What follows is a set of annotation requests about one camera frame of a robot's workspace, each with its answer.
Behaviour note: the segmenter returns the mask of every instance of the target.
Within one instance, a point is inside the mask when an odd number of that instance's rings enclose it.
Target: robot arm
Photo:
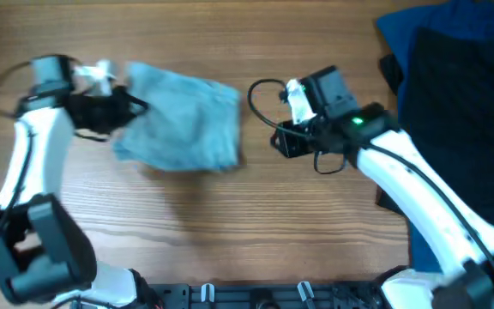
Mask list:
[[[63,164],[75,131],[108,134],[133,116],[120,111],[120,118],[109,122],[93,115],[116,116],[107,108],[130,101],[142,105],[120,88],[99,97],[71,94],[70,62],[65,56],[48,56],[31,63],[36,85],[17,109],[15,148],[0,192],[0,289],[17,305],[79,297],[104,307],[156,305],[157,295],[150,294],[138,273],[96,261],[87,236],[60,203]],[[15,198],[20,178],[26,185]],[[2,224],[8,207],[9,219]],[[18,249],[15,245],[30,233],[38,235],[40,244]]]
[[[252,91],[264,82],[285,86],[280,98],[291,107],[292,120],[275,124],[254,107]],[[318,155],[343,154],[383,188],[422,233],[443,273],[406,270],[389,276],[382,291],[392,308],[494,307],[494,227],[432,170],[382,106],[358,106],[335,67],[287,84],[255,82],[248,103],[275,128],[270,143],[285,157],[315,152],[316,169]]]

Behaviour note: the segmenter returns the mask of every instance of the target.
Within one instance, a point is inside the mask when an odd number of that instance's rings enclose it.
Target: wood grain surface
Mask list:
[[[245,93],[259,78],[286,80],[335,64],[359,102],[393,106],[377,68],[387,51],[374,20],[422,3],[145,2],[0,1],[15,4],[0,5],[0,72],[57,52],[86,64],[110,58],[122,68],[143,61]],[[30,84],[29,73],[10,79],[1,105],[12,108]],[[256,103],[284,120],[278,90],[262,87]],[[149,282],[189,284],[370,279],[408,263],[405,221],[374,205],[370,180],[351,167],[318,175],[311,157],[287,160],[269,147],[270,128],[246,109],[242,116],[244,164],[229,173],[158,172],[118,162],[111,143],[75,139],[63,204],[98,258]],[[0,118],[0,189],[13,144],[13,126]],[[322,168],[339,163],[328,157]]]

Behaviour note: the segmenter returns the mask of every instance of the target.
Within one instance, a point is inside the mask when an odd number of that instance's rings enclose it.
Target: white label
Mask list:
[[[287,101],[291,106],[293,124],[300,124],[316,116],[312,111],[308,98],[306,98],[304,86],[297,80],[291,80],[287,83]]]

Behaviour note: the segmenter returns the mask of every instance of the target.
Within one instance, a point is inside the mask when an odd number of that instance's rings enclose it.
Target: towel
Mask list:
[[[173,172],[222,171],[238,164],[239,91],[218,82],[131,63],[128,92],[149,110],[113,145],[121,161]]]

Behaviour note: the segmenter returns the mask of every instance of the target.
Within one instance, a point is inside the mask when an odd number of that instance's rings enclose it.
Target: blue fabric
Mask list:
[[[128,68],[128,91],[149,110],[114,143],[119,160],[172,172],[226,170],[238,164],[239,91],[147,64]]]
[[[408,81],[408,65],[415,35],[420,27],[426,27],[457,39],[494,42],[494,2],[451,0],[440,5],[421,6],[385,15],[377,20],[377,26],[388,42],[401,67],[404,79],[398,89],[398,113]],[[412,267],[418,271],[440,272],[441,268],[422,235],[410,223]]]

